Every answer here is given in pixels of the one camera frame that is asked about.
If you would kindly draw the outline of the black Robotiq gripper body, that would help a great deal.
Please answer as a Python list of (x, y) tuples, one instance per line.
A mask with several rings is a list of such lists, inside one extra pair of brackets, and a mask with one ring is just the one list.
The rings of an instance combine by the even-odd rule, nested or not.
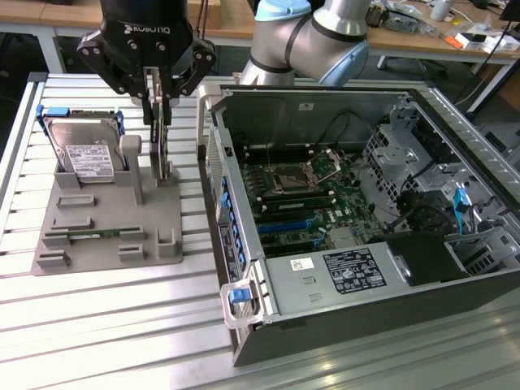
[(105, 41), (142, 67), (174, 66), (193, 43), (186, 1), (101, 1)]

